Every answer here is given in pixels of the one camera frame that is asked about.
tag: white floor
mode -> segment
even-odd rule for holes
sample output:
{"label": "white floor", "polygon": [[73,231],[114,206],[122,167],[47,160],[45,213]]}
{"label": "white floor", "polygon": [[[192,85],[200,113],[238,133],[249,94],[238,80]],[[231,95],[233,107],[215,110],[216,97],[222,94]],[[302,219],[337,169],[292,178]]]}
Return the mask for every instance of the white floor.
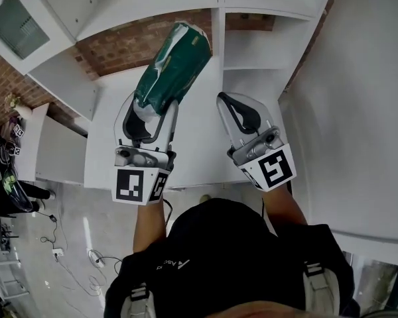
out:
{"label": "white floor", "polygon": [[[49,218],[22,214],[12,219],[13,229],[20,235],[12,240],[12,249],[21,260],[21,281],[31,293],[12,303],[26,318],[103,317],[104,295],[116,277],[116,260],[105,260],[105,267],[98,270],[90,263],[87,251],[94,249],[118,258],[131,254],[137,209],[114,203],[110,191],[58,184],[54,188],[58,190],[57,198],[46,201],[44,212],[58,219],[54,245],[65,255],[61,264],[57,263],[52,245],[40,241],[41,237],[53,239],[55,224]],[[197,205],[204,194],[242,201],[261,212],[260,193],[249,184],[194,187],[165,193],[174,208],[169,225]],[[97,292],[91,283],[101,285],[101,290]]]}

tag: black shirt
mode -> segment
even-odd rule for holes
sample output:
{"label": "black shirt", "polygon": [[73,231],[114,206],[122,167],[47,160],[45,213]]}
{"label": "black shirt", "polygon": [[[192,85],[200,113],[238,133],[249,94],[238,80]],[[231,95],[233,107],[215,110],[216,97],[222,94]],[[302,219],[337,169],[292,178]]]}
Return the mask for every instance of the black shirt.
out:
{"label": "black shirt", "polygon": [[124,258],[106,293],[105,318],[119,318],[125,298],[142,282],[154,295],[157,318],[205,317],[258,300],[305,309],[302,273],[310,260],[337,275],[342,312],[354,281],[328,226],[292,225],[278,234],[244,204],[199,204],[174,222],[164,241]]}

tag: green plastic package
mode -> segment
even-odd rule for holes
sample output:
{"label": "green plastic package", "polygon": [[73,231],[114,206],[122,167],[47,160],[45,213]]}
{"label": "green plastic package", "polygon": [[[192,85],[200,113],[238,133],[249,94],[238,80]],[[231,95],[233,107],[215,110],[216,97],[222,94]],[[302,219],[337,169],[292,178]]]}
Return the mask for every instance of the green plastic package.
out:
{"label": "green plastic package", "polygon": [[205,33],[186,22],[177,22],[134,91],[134,111],[145,122],[180,103],[211,58]]}

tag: white wall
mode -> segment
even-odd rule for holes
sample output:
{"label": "white wall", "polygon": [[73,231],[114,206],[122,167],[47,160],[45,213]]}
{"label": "white wall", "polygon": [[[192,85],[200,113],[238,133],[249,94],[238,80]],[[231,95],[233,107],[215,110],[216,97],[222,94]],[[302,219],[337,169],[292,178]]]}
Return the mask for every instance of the white wall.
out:
{"label": "white wall", "polygon": [[398,0],[335,0],[289,94],[311,223],[398,239]]}

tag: white countertop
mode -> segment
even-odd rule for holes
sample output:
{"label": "white countertop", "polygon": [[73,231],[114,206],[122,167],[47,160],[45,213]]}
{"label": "white countertop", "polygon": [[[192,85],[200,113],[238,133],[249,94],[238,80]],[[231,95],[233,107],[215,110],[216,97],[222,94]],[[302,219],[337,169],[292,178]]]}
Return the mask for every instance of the white countertop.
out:
{"label": "white countertop", "polygon": [[[111,189],[110,173],[116,148],[113,135],[115,118],[146,67],[126,70],[98,80],[102,90],[90,125],[86,151],[84,187]],[[182,100],[178,112],[172,150],[177,156],[167,187],[243,182],[246,176],[227,157],[230,139],[216,107],[219,77],[218,58],[213,57]],[[277,100],[245,91],[269,108],[286,142],[285,128]]]}

